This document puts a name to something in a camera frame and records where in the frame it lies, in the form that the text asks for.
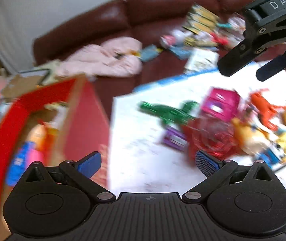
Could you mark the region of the blue spiky figure toy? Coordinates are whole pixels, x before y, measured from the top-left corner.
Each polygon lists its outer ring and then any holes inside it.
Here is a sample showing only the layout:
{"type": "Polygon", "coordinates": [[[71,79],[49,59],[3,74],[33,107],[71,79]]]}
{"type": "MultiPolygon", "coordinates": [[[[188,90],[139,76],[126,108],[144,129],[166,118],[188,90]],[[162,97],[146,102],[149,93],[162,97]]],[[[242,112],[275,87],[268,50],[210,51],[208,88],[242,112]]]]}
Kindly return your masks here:
{"type": "Polygon", "coordinates": [[[27,166],[27,157],[31,150],[35,147],[35,143],[32,141],[26,141],[15,152],[10,166],[5,177],[5,182],[8,186],[14,187],[24,174],[27,166]]]}

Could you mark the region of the red foil rose balloon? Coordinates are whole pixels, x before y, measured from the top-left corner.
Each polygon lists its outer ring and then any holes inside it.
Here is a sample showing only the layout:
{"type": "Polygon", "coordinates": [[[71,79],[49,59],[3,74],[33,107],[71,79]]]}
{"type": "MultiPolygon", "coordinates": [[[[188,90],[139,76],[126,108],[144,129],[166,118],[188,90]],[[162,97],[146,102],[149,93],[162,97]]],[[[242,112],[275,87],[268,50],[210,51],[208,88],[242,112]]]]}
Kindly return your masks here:
{"type": "Polygon", "coordinates": [[[231,123],[214,117],[201,117],[181,125],[181,129],[187,139],[187,156],[191,161],[195,160],[200,150],[219,160],[240,152],[231,123]]]}

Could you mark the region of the white printed card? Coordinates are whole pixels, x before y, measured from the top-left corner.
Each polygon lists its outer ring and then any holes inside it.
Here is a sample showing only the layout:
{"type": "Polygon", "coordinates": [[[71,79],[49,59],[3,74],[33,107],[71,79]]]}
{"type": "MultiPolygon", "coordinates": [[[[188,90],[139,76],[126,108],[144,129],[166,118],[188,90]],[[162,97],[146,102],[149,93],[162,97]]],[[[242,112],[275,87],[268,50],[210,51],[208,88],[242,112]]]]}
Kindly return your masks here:
{"type": "Polygon", "coordinates": [[[203,74],[217,70],[219,54],[215,51],[195,48],[184,66],[187,75],[203,74]]]}

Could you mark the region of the red cardboard box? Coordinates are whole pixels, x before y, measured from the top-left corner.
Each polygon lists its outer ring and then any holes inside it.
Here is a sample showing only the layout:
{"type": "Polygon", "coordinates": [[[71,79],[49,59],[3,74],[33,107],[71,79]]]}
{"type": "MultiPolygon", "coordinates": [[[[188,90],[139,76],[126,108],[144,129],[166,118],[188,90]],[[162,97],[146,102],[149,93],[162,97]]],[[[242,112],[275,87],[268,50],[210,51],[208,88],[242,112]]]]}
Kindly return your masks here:
{"type": "MultiPolygon", "coordinates": [[[[102,155],[102,167],[93,180],[107,186],[109,121],[91,82],[79,75],[20,96],[0,123],[0,218],[4,199],[11,188],[4,183],[15,153],[28,140],[32,129],[54,120],[56,111],[45,108],[50,103],[67,104],[66,116],[58,125],[50,125],[39,146],[38,159],[56,166],[66,159],[79,160],[92,151],[102,155]]],[[[8,231],[0,222],[5,237],[8,231]]]]}

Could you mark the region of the yellow cartoon figure toy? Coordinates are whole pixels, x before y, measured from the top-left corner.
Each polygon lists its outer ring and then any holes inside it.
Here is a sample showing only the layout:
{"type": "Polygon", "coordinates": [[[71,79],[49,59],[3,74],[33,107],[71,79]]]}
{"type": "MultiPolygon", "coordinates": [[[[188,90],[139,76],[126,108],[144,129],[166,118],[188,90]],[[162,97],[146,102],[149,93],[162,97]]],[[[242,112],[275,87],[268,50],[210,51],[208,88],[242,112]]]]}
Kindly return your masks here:
{"type": "Polygon", "coordinates": [[[238,147],[247,155],[255,156],[270,146],[268,133],[234,117],[231,120],[238,147]]]}

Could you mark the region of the pink plastic toy house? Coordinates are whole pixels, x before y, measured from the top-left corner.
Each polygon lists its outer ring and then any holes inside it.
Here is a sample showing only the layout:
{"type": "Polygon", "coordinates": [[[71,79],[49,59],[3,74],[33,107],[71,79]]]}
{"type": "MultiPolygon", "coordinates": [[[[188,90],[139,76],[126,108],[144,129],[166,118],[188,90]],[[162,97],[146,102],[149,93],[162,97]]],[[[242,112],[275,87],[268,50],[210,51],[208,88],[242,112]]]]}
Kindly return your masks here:
{"type": "Polygon", "coordinates": [[[224,122],[229,122],[239,112],[240,95],[235,90],[212,88],[203,100],[200,109],[224,122]]]}

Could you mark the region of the purple small toy container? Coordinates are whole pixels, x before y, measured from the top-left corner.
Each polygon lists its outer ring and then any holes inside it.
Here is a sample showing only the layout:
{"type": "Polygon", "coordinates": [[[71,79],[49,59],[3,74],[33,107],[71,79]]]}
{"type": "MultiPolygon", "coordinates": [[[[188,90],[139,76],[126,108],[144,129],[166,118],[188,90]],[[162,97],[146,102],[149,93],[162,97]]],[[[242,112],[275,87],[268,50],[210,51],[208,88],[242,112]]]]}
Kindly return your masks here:
{"type": "Polygon", "coordinates": [[[167,126],[165,128],[165,133],[161,142],[164,145],[171,147],[172,149],[176,149],[180,152],[185,152],[188,145],[186,136],[171,126],[167,126]]]}

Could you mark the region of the stack of yellow books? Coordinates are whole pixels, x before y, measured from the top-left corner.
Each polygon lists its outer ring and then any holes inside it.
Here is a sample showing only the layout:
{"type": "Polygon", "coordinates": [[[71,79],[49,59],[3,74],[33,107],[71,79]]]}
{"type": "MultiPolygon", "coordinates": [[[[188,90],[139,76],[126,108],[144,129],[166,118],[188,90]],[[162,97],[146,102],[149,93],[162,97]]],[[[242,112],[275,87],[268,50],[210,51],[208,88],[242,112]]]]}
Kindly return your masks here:
{"type": "Polygon", "coordinates": [[[188,11],[182,27],[194,34],[200,32],[213,33],[219,21],[220,18],[213,12],[201,5],[194,4],[188,11]]]}

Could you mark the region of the white instruction sheet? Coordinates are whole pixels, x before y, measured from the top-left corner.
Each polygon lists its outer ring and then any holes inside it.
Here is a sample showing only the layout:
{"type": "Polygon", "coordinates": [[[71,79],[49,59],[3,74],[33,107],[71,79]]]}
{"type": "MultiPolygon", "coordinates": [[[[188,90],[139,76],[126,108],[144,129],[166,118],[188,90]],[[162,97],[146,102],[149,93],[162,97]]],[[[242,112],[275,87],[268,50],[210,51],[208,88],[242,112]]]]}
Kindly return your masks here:
{"type": "Polygon", "coordinates": [[[286,72],[265,82],[256,79],[259,65],[251,63],[231,77],[211,72],[150,90],[114,98],[108,164],[108,189],[114,194],[185,193],[204,180],[187,154],[161,142],[164,129],[160,120],[138,110],[142,101],[179,107],[184,101],[201,102],[212,87],[236,90],[246,98],[264,89],[272,104],[286,103],[286,72]]]}

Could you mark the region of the orange plastic toy figure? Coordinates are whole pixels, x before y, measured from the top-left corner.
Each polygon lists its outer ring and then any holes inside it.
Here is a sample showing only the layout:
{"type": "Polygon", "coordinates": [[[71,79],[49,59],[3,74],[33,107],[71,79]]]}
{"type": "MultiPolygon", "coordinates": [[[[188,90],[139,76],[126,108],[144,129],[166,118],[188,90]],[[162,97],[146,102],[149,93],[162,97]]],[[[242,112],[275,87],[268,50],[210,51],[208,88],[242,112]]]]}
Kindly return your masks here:
{"type": "Polygon", "coordinates": [[[259,121],[269,130],[276,132],[278,126],[271,123],[273,119],[281,110],[285,110],[286,106],[277,106],[270,104],[266,98],[263,97],[262,92],[259,90],[250,94],[250,102],[258,111],[259,121]]]}

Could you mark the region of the green foil crocodile balloon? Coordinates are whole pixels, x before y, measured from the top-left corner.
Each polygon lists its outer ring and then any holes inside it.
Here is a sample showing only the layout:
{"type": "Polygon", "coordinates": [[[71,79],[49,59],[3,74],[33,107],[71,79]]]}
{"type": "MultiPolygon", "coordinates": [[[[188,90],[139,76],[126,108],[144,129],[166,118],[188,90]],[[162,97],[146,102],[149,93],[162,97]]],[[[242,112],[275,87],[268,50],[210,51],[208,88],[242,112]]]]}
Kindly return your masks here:
{"type": "Polygon", "coordinates": [[[194,119],[192,113],[199,109],[199,103],[196,101],[185,101],[180,108],[175,108],[164,104],[152,104],[143,101],[138,108],[143,113],[160,118],[163,126],[171,124],[186,125],[191,119],[194,119]]]}

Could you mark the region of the dark red leather sofa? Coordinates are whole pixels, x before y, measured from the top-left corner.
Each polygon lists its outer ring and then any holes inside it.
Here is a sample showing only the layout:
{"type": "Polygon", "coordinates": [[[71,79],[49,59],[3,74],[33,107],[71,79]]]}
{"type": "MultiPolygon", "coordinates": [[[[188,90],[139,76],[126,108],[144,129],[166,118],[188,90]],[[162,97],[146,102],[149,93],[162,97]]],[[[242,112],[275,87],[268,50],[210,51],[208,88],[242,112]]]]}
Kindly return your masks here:
{"type": "MultiPolygon", "coordinates": [[[[116,37],[133,37],[143,47],[159,45],[159,38],[181,27],[193,3],[227,20],[233,13],[255,0],[112,0],[82,13],[57,26],[33,43],[35,65],[64,60],[88,44],[100,45],[116,37]]],[[[186,61],[164,51],[143,64],[139,75],[129,78],[98,77],[94,82],[96,94],[108,119],[116,96],[129,94],[141,84],[183,73],[186,61]]]]}

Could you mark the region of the blue children's book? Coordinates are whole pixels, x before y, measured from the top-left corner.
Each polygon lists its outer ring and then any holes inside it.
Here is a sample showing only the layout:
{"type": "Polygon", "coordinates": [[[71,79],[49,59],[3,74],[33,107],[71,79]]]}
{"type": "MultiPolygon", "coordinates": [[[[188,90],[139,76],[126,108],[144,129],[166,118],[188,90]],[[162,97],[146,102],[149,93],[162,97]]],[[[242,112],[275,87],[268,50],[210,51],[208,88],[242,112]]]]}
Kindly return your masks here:
{"type": "Polygon", "coordinates": [[[159,54],[161,54],[162,51],[162,48],[158,48],[155,45],[149,45],[140,50],[140,52],[138,53],[138,58],[140,59],[140,61],[146,63],[155,59],[159,54]]]}

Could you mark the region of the open brown cardboard box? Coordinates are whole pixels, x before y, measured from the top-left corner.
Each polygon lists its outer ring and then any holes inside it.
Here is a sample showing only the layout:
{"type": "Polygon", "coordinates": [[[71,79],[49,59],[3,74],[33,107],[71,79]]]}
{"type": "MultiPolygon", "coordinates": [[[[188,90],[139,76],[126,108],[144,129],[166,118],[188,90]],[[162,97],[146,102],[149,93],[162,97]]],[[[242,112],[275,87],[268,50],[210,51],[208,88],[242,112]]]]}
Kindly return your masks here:
{"type": "Polygon", "coordinates": [[[36,90],[42,82],[49,77],[51,70],[48,68],[23,71],[8,78],[6,87],[2,90],[2,97],[6,99],[18,98],[21,95],[36,90]]]}

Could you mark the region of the pink padded jacket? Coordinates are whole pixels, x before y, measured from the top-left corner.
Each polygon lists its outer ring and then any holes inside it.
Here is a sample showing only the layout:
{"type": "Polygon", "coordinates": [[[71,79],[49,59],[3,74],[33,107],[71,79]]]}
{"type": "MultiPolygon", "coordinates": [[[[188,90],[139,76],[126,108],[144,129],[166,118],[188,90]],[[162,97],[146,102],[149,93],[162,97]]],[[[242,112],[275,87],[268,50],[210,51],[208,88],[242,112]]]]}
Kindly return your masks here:
{"type": "Polygon", "coordinates": [[[89,44],[61,61],[55,69],[58,77],[85,74],[88,77],[130,77],[139,74],[142,62],[135,55],[142,43],[131,37],[118,37],[100,45],[89,44]]]}

